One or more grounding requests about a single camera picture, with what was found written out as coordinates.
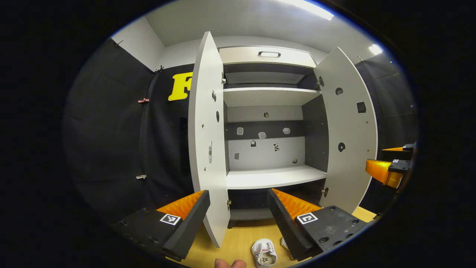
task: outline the shelf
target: shelf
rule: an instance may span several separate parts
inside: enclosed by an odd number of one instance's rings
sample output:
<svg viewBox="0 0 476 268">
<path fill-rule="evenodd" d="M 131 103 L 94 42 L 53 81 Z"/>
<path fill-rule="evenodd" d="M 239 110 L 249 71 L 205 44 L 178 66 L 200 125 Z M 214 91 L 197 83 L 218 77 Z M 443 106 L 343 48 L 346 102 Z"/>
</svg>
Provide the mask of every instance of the shelf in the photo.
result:
<svg viewBox="0 0 476 268">
<path fill-rule="evenodd" d="M 223 90 L 228 107 L 302 106 L 321 95 L 320 91 L 284 87 L 244 87 Z"/>
<path fill-rule="evenodd" d="M 273 214 L 269 208 L 230 209 L 230 220 L 261 220 L 271 219 Z"/>
<path fill-rule="evenodd" d="M 242 190 L 280 187 L 316 181 L 326 176 L 326 172 L 308 165 L 261 170 L 230 170 L 227 175 L 227 188 Z"/>
</svg>

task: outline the white shelf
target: white shelf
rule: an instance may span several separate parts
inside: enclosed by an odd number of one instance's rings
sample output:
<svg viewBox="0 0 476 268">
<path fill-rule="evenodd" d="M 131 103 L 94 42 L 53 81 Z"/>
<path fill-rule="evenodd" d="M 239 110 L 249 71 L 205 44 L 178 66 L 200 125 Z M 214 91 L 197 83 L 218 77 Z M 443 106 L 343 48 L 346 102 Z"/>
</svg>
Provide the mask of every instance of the white shelf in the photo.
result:
<svg viewBox="0 0 476 268">
<path fill-rule="evenodd" d="M 301 184 L 326 178 L 327 173 L 308 165 L 232 171 L 227 175 L 228 190 L 259 189 Z"/>
<path fill-rule="evenodd" d="M 302 106 L 321 95 L 320 91 L 285 87 L 243 87 L 223 90 L 228 107 Z"/>
</svg>

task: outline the drawer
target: drawer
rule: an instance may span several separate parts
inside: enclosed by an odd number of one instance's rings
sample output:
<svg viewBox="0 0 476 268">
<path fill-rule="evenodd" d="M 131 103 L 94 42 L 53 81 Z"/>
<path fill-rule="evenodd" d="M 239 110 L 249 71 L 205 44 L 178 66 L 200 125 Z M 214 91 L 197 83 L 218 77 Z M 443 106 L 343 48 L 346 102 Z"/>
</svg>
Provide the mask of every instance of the drawer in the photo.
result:
<svg viewBox="0 0 476 268">
<path fill-rule="evenodd" d="M 315 68 L 309 52 L 280 47 L 229 47 L 220 49 L 224 65 L 236 63 L 275 63 Z"/>
</svg>

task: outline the ceiling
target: ceiling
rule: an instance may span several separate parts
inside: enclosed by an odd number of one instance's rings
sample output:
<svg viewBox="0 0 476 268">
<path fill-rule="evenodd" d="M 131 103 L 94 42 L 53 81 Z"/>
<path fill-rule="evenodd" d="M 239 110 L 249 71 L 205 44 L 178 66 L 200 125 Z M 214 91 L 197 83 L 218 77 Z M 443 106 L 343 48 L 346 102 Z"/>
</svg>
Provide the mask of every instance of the ceiling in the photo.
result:
<svg viewBox="0 0 476 268">
<path fill-rule="evenodd" d="M 177 0 L 146 15 L 165 46 L 213 36 L 261 36 L 329 53 L 340 47 L 356 63 L 373 56 L 374 41 L 334 13 L 327 21 L 278 0 Z"/>
</svg>

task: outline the drawer handle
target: drawer handle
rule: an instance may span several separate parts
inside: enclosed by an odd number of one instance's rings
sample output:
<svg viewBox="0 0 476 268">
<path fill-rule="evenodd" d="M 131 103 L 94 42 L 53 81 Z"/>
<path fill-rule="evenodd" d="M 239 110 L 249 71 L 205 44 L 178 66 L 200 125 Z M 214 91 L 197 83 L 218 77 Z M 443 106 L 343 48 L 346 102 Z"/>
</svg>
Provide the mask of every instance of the drawer handle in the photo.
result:
<svg viewBox="0 0 476 268">
<path fill-rule="evenodd" d="M 272 51 L 260 51 L 258 52 L 258 56 L 261 56 L 262 53 L 277 53 L 278 54 L 278 57 L 281 57 L 281 53 L 279 52 L 272 52 Z"/>
</svg>

